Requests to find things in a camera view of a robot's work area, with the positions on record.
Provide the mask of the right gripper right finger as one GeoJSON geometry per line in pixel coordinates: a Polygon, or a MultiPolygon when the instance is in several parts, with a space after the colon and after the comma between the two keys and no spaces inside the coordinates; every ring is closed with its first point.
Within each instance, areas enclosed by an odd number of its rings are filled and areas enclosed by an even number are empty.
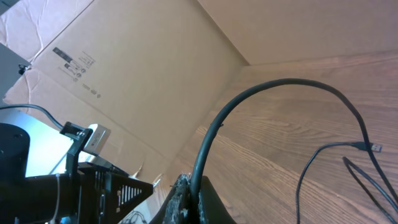
{"type": "Polygon", "coordinates": [[[201,180],[198,199],[200,224],[236,224],[207,176],[201,180]]]}

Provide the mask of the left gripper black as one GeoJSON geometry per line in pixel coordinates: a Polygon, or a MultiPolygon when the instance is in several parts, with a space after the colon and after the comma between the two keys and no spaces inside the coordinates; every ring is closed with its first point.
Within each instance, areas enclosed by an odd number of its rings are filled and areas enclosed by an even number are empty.
{"type": "Polygon", "coordinates": [[[72,182],[72,223],[111,223],[153,194],[152,184],[90,162],[69,164],[66,172],[72,182]]]}

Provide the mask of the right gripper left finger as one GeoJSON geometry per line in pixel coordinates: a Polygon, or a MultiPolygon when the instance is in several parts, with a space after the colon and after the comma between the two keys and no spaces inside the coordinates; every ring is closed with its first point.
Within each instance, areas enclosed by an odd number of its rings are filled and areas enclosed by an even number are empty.
{"type": "Polygon", "coordinates": [[[190,181],[186,174],[178,176],[160,210],[150,224],[186,224],[189,216],[190,181]]]}

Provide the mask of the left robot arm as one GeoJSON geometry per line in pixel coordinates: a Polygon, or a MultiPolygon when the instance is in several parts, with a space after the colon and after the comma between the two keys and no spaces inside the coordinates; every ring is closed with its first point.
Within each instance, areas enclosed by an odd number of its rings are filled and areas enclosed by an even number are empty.
{"type": "Polygon", "coordinates": [[[72,138],[62,174],[26,177],[30,137],[23,129],[1,124],[1,223],[119,223],[153,193],[152,184],[131,179],[115,168],[79,162],[91,129],[66,123],[61,134],[72,138]]]}

